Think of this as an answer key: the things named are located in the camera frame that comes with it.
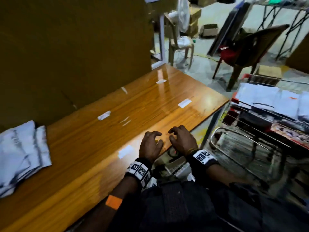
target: white fan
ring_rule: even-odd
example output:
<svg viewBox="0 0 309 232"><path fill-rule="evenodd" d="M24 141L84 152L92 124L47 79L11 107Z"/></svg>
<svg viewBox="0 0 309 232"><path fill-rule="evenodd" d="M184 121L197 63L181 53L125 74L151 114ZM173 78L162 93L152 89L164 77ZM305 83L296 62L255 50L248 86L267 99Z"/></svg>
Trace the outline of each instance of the white fan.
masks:
<svg viewBox="0 0 309 232"><path fill-rule="evenodd" d="M180 31L185 32L188 30L190 22L190 11L188 0L178 0L177 10L168 14L168 17L176 24L177 44L187 46L190 40L187 37L180 37Z"/></svg>

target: wooden table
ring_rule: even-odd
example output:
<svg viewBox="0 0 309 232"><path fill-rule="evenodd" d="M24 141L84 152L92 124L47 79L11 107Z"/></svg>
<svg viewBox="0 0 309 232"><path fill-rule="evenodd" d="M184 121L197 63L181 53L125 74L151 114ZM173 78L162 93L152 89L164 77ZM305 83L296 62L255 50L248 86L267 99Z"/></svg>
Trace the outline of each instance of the wooden table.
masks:
<svg viewBox="0 0 309 232"><path fill-rule="evenodd" d="M156 84L162 78L167 81ZM52 166L0 199L1 232L64 231L118 184L138 156L146 131L163 133L164 152L171 146L171 127L183 124L193 130L213 113L215 123L228 102L169 65L124 88L48 126ZM178 104L186 98L192 102L180 108ZM97 117L109 110L110 116L99 121ZM134 151L120 159L118 151L127 145Z"/></svg>

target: brown plastic chair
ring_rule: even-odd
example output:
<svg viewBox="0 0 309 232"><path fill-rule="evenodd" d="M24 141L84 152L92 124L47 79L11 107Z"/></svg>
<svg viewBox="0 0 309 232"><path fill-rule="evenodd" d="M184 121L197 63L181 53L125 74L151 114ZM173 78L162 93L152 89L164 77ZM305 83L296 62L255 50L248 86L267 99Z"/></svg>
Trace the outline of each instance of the brown plastic chair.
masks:
<svg viewBox="0 0 309 232"><path fill-rule="evenodd" d="M213 79L222 60L232 66L234 68L233 73L226 88L226 91L230 92L235 85L241 70L244 67L252 66L251 74L253 74L261 58L278 39L281 33L288 27L289 25L285 24L257 31L237 41L235 43L236 50L231 50L230 48L222 50Z"/></svg>
<svg viewBox="0 0 309 232"><path fill-rule="evenodd" d="M191 49L191 58L190 58L190 64L189 64L189 69L191 68L192 65L192 59L193 59L193 53L194 53L194 43L193 40L186 36L186 38L189 39L190 45L188 46L183 46L179 47L177 43L177 35L176 35L176 25L173 24L172 20L168 17L167 13L164 13L165 19L168 23L168 25L172 28L172 38L169 38L169 46L168 46L168 62L171 63L171 66L174 64L174 55L175 51L178 49L185 49L184 52L184 58L188 58L188 52L189 49Z"/></svg>

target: left hand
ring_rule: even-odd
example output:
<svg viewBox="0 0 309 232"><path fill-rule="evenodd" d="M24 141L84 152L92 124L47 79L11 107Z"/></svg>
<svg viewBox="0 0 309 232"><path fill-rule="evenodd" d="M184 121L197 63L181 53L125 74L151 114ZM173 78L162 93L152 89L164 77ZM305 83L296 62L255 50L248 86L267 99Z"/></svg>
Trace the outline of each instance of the left hand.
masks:
<svg viewBox="0 0 309 232"><path fill-rule="evenodd" d="M155 141L156 136L161 135L162 133L158 131L146 132L139 148L139 157L145 157L153 164L163 147L162 140L158 141L158 143Z"/></svg>

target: hand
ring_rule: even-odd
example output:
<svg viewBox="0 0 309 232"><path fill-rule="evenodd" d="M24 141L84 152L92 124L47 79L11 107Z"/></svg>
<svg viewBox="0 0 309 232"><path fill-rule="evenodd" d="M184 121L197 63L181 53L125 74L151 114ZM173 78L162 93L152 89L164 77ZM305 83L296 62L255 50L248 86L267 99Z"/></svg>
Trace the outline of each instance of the hand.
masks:
<svg viewBox="0 0 309 232"><path fill-rule="evenodd" d="M156 143L155 137L161 135L162 133L158 131L146 132L139 148L139 157L145 157L153 164L163 147L163 141Z"/></svg>
<svg viewBox="0 0 309 232"><path fill-rule="evenodd" d="M186 155L190 149L198 148L195 138L183 125L172 127L168 133L176 135L176 139L171 135L170 141L173 147L181 154Z"/></svg>

